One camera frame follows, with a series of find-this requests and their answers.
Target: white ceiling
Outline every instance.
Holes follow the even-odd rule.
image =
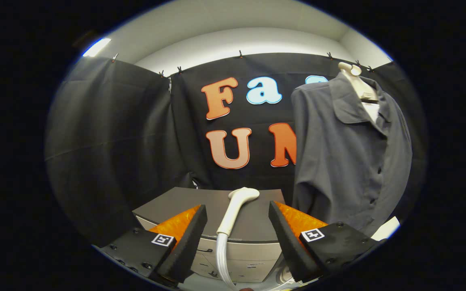
[[[274,27],[308,32],[340,41],[346,24],[294,0],[174,0],[119,27],[98,53],[119,54],[136,63],[176,42],[216,31],[244,27]]]

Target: black curtain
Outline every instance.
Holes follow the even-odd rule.
[[[382,90],[390,94],[404,114],[413,148],[411,171],[405,192],[390,217],[402,224],[420,194],[427,169],[428,127],[420,97],[405,73],[395,63],[379,66],[369,73]]]
[[[274,136],[268,127],[274,123],[288,123],[294,130],[294,116],[290,95],[305,84],[308,76],[322,76],[327,80],[339,73],[338,63],[350,61],[331,59],[319,55],[299,53],[264,53],[220,59],[183,70],[170,76],[172,79],[172,110],[176,132],[186,165],[201,188],[234,190],[243,186],[259,190],[281,189],[285,202],[292,202],[294,164],[274,168]],[[362,76],[370,77],[363,70]],[[202,87],[233,77],[238,81],[233,92],[233,102],[227,104],[231,111],[227,116],[207,120],[208,104]],[[246,100],[250,88],[247,83],[257,77],[270,77],[277,82],[283,99],[275,104],[253,105]],[[233,129],[248,127],[250,160],[240,169],[225,169],[215,164],[206,133],[226,131],[224,139],[226,155],[238,157],[237,140]]]
[[[176,140],[169,80],[84,57],[51,105],[45,161],[54,195],[93,245],[137,225],[132,210],[174,186],[193,188]]]

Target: gray table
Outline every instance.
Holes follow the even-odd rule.
[[[216,231],[229,205],[226,190],[201,190],[175,187],[156,199],[133,210],[133,213],[154,224],[159,224],[199,204],[206,205],[208,223],[202,238],[216,239]],[[231,243],[277,243],[278,238],[268,217],[269,202],[285,204],[281,190],[260,190],[260,196],[245,203],[228,241]]]

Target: gray shirt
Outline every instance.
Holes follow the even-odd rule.
[[[361,79],[377,91],[375,123],[342,73],[294,89],[297,160],[292,206],[372,236],[404,193],[412,149],[396,102],[375,81]]]

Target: ceiling light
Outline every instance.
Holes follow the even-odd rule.
[[[83,57],[94,57],[100,50],[104,48],[107,44],[109,44],[109,41],[111,41],[110,38],[102,38],[99,41],[96,42],[96,44],[93,44],[89,50],[87,50]]]

